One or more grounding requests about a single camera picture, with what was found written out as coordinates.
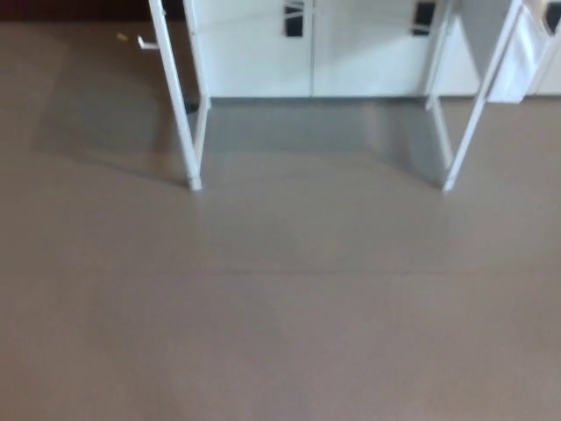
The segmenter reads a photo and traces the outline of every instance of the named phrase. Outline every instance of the cabinet door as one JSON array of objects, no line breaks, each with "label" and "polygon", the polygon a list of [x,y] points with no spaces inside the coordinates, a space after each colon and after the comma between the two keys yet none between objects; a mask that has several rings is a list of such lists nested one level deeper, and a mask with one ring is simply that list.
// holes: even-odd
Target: cabinet door
[{"label": "cabinet door", "polygon": [[545,21],[550,29],[554,43],[543,60],[542,68],[534,86],[536,95],[561,95],[561,2],[549,1],[545,11]]},{"label": "cabinet door", "polygon": [[311,0],[303,2],[303,34],[293,38],[282,0],[193,1],[211,96],[310,95]]},{"label": "cabinet door", "polygon": [[316,0],[314,95],[423,93],[430,37],[412,32],[415,0]]},{"label": "cabinet door", "polygon": [[479,75],[465,38],[461,19],[455,19],[446,38],[443,66],[436,91],[441,96],[474,96],[479,90]]}]

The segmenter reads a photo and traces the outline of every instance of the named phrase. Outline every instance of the white rod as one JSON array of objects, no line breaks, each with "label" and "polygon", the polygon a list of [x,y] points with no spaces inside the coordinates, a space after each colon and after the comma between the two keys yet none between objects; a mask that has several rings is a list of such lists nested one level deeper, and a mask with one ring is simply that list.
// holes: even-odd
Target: white rod
[{"label": "white rod", "polygon": [[425,95],[432,95],[435,89],[438,89],[438,82],[442,73],[442,67],[446,60],[444,52],[446,50],[446,42],[450,35],[451,28],[455,23],[454,12],[456,11],[457,0],[448,0],[447,2],[439,2],[437,5],[436,21],[438,29],[434,32],[432,43],[432,61],[426,74]]},{"label": "white rod", "polygon": [[166,72],[167,86],[169,95],[171,96],[172,105],[174,107],[175,122],[179,131],[181,140],[181,149],[183,151],[183,160],[185,162],[185,171],[187,173],[188,183],[191,190],[200,190],[201,174],[198,159],[195,155],[193,146],[193,138],[191,137],[191,129],[187,120],[187,111],[181,91],[179,75],[175,66],[174,50],[169,39],[167,31],[166,15],[160,0],[149,0],[150,13],[156,32],[156,40],[160,47],[160,55]]},{"label": "white rod", "polygon": [[429,101],[430,111],[432,112],[432,117],[435,121],[435,125],[437,126],[438,148],[444,170],[442,175],[445,175],[454,160],[454,154],[450,143],[450,135],[448,133],[448,127],[446,126],[446,118],[440,103],[440,98],[438,98],[438,96],[429,96]]},{"label": "white rod", "polygon": [[483,80],[479,87],[479,92],[475,97],[475,100],[473,101],[472,115],[470,116],[467,127],[465,128],[464,136],[459,144],[458,152],[456,153],[456,157],[454,158],[454,162],[452,163],[450,173],[446,177],[446,183],[444,184],[443,191],[452,190],[454,188],[456,180],[458,179],[459,171],[461,170],[462,165],[464,164],[465,156],[467,155],[467,150],[472,143],[473,134],[475,133],[475,129],[477,128],[477,125],[479,123],[479,119],[483,114],[488,93],[493,86],[494,78],[499,71],[502,57],[505,50],[507,49],[508,42],[515,29],[516,21],[520,16],[521,7],[521,1],[514,0],[510,6],[510,9],[508,10],[507,16],[505,17],[501,35],[497,40],[497,45],[489,62],[487,71],[483,76]]},{"label": "white rod", "polygon": [[183,9],[187,20],[187,30],[189,34],[189,43],[191,45],[191,53],[193,54],[193,62],[195,63],[196,81],[199,87],[201,98],[207,97],[209,100],[209,108],[211,106],[209,85],[206,80],[206,72],[204,70],[204,61],[202,60],[201,43],[197,36],[199,32],[198,22],[195,14],[195,0],[183,0]]},{"label": "white rod", "polygon": [[464,137],[459,144],[458,152],[452,162],[450,172],[444,181],[443,191],[450,191],[454,188],[459,171],[462,168],[462,165],[464,165],[464,159],[467,155],[467,151],[472,144],[473,134],[475,133],[479,119],[485,109],[485,103],[486,99],[484,95],[478,95],[473,102],[472,115],[470,116],[467,127],[465,128]]},{"label": "white rod", "polygon": [[207,96],[201,98],[199,104],[199,115],[196,120],[195,131],[195,154],[202,167],[202,150],[204,149],[204,136],[207,131],[207,118],[209,116],[210,100]]},{"label": "white rod", "polygon": [[287,2],[284,2],[283,5],[285,7],[290,7],[292,9],[297,9],[298,11],[304,11],[304,8],[305,8],[303,0],[287,1]]}]

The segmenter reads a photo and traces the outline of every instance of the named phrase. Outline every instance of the small object on floor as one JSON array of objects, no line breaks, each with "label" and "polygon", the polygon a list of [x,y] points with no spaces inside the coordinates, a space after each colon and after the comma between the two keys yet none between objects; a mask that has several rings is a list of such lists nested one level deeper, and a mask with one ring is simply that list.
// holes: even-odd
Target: small object on floor
[{"label": "small object on floor", "polygon": [[117,39],[119,41],[123,41],[123,42],[127,42],[129,40],[129,37],[127,37],[125,34],[123,34],[122,32],[117,32]]},{"label": "small object on floor", "polygon": [[155,42],[145,42],[144,39],[138,36],[138,45],[143,50],[159,50],[158,44]]}]

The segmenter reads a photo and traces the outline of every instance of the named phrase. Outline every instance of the gray floor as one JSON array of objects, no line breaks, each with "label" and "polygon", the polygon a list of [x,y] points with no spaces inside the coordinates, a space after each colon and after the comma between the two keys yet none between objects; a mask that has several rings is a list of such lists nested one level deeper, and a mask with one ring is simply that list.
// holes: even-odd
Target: gray floor
[{"label": "gray floor", "polygon": [[448,196],[392,104],[218,104],[194,196],[117,31],[0,26],[0,419],[560,419],[561,102],[490,107]]}]

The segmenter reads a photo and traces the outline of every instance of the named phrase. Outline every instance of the tiled floor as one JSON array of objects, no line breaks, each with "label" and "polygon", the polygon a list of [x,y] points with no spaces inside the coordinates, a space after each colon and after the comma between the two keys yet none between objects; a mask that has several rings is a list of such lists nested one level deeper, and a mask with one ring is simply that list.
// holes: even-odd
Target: tiled floor
[{"label": "tiled floor", "polygon": [[561,101],[490,107],[448,196],[391,104],[218,103],[192,195],[117,31],[0,26],[0,419],[561,418]]}]

